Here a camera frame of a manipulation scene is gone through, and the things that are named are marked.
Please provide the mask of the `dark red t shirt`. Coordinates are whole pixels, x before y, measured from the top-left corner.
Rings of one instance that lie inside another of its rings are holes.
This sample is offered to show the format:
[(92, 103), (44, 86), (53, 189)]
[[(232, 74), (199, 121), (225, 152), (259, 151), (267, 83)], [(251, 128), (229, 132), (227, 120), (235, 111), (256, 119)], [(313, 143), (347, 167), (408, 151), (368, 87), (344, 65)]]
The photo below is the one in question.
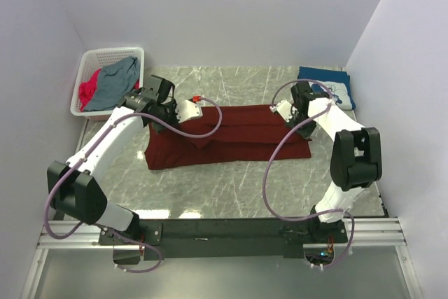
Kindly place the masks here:
[(145, 151), (149, 170), (234, 161), (268, 161), (290, 131), (268, 105), (223, 106), (223, 120), (211, 136), (193, 139), (150, 128)]

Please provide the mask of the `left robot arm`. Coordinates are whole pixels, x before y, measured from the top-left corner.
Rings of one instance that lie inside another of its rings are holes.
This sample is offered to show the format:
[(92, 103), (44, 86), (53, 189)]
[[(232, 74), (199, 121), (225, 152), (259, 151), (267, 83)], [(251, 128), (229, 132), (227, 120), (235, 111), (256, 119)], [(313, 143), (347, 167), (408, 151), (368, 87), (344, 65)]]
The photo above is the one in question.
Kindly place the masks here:
[(139, 215), (107, 199), (99, 181), (124, 145), (147, 124), (174, 127), (175, 85), (152, 75), (147, 86), (126, 93), (96, 135), (66, 162), (54, 161), (47, 170), (47, 216), (55, 209), (80, 223), (99, 225), (140, 239)]

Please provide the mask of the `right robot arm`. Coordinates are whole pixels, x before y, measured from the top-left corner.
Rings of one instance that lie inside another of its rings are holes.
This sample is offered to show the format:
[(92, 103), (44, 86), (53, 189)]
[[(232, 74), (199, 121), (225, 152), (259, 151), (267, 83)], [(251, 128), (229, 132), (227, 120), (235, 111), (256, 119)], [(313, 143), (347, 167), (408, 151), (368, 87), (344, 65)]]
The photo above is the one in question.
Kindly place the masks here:
[(345, 211), (354, 200), (382, 176), (381, 139), (375, 127), (364, 127), (335, 105), (326, 91), (313, 91), (307, 81), (291, 89), (293, 103), (286, 124), (304, 139), (317, 126), (331, 138), (331, 183), (321, 201), (312, 209), (316, 218), (309, 220), (314, 239), (337, 233)]

